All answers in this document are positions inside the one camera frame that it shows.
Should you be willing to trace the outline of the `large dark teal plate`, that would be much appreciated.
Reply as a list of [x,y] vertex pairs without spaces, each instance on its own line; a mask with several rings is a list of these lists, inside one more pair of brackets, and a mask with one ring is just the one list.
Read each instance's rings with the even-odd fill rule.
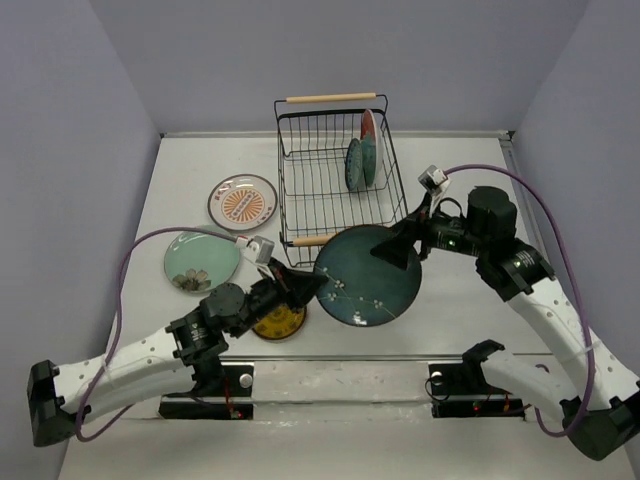
[[379,225],[359,225],[335,235],[318,253],[313,272],[327,278],[317,292],[322,308],[339,322],[377,327],[400,317],[416,299],[422,265],[414,249],[399,268],[371,254],[394,233]]

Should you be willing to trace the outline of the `white plate orange sunburst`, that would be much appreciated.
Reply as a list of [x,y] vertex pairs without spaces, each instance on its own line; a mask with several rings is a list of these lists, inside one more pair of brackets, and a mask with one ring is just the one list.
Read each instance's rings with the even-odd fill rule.
[[211,220],[234,232],[250,231],[267,223],[277,206],[274,185],[254,174],[237,174],[222,180],[207,200]]

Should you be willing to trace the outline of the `small blue floral plate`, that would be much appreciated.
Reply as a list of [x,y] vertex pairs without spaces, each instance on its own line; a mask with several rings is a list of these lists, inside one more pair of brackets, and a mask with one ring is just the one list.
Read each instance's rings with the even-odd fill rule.
[[348,146],[345,157],[345,182],[349,191],[361,188],[364,181],[363,151],[361,141],[353,138]]

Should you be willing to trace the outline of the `yellow brown rimmed plate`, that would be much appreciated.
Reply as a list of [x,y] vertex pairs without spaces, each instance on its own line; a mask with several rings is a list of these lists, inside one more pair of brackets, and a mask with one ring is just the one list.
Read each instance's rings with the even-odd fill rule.
[[305,324],[307,308],[291,310],[282,305],[260,320],[252,331],[266,341],[282,341],[295,335]]

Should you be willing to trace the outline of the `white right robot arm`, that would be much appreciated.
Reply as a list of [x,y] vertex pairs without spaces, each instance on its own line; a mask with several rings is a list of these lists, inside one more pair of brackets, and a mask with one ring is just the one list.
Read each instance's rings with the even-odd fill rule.
[[458,217],[426,195],[371,253],[401,269],[411,254],[424,260],[433,249],[474,257],[482,281],[528,323],[568,380],[483,341],[463,355],[462,384],[473,392],[495,386],[527,398],[562,424],[583,455],[600,461],[639,433],[639,377],[583,325],[550,264],[517,238],[516,219],[515,204],[495,187],[474,188],[466,214]]

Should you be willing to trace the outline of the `red teal flower plate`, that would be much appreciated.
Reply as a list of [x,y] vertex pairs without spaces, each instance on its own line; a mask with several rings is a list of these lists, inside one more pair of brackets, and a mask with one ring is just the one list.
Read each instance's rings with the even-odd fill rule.
[[367,188],[373,187],[383,158],[383,139],[372,110],[366,109],[361,117],[360,141],[363,151],[363,172]]

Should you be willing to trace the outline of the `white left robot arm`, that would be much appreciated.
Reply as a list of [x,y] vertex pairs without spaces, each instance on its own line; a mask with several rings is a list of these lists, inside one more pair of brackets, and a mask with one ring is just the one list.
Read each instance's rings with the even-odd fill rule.
[[277,308],[304,308],[326,284],[324,274],[293,270],[272,259],[249,289],[215,287],[199,305],[142,340],[72,364],[31,366],[27,402],[32,442],[48,447],[79,436],[83,425],[149,398],[194,390],[215,392],[220,356]]

